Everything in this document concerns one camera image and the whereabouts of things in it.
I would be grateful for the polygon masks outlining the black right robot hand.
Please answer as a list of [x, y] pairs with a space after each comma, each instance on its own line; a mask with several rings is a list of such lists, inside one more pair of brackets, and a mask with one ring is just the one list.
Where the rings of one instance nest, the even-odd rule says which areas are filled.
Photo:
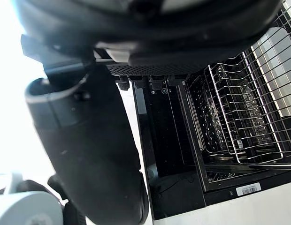
[[278, 0], [15, 0], [23, 53], [43, 64], [25, 100], [71, 202], [97, 225], [142, 225], [148, 196], [115, 64], [198, 71], [264, 35]]

